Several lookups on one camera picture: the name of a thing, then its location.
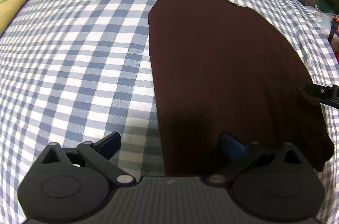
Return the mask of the red fabric bag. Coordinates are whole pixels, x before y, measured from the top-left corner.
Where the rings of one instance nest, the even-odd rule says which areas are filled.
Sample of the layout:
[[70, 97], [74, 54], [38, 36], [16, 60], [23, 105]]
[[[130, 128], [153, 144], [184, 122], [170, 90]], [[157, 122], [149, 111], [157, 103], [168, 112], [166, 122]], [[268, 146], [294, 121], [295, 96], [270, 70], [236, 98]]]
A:
[[328, 36], [328, 41], [334, 51], [336, 59], [338, 60], [338, 15], [334, 15], [331, 21], [330, 33]]

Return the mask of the maroon vintage league sweatshirt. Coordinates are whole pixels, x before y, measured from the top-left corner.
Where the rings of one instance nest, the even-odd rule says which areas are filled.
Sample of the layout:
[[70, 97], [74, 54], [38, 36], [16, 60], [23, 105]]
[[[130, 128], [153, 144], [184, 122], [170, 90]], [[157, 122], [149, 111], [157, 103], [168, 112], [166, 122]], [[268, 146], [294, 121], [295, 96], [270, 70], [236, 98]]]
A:
[[334, 154], [320, 102], [289, 41], [228, 0], [157, 0], [149, 55], [164, 169], [197, 176], [218, 161], [223, 132], [242, 144], [290, 142], [317, 171]]

